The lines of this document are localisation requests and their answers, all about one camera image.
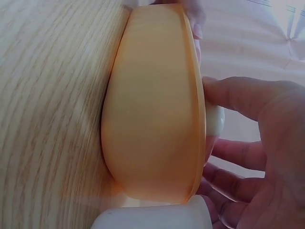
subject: hand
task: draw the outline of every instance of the hand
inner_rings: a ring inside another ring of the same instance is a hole
[[[261,135],[253,143],[219,140],[212,155],[265,171],[264,178],[241,178],[206,165],[198,194],[213,229],[304,229],[305,88],[243,77],[203,84],[211,103],[257,121]]]
[[[178,3],[184,7],[186,15],[189,18],[193,32],[194,43],[198,62],[201,61],[201,50],[199,40],[203,38],[203,24],[205,22],[205,13],[202,6],[202,0],[156,0],[153,4]]]

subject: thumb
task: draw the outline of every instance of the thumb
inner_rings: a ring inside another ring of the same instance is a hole
[[[189,18],[194,38],[201,40],[206,19],[202,0],[181,0],[181,4]]]

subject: orange plastic lid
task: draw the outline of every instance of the orange plastic lid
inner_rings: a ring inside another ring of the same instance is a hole
[[[205,105],[180,4],[131,13],[103,107],[102,148],[111,174],[132,198],[184,203],[198,189]]]

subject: light wood surface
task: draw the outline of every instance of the light wood surface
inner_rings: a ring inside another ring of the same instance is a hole
[[[124,4],[0,1],[1,229],[89,228],[123,203],[101,157],[100,113]]]

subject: wooden table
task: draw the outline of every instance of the wooden table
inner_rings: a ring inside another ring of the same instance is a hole
[[[100,115],[130,12],[123,0],[0,1],[1,229],[89,228],[124,203]]]

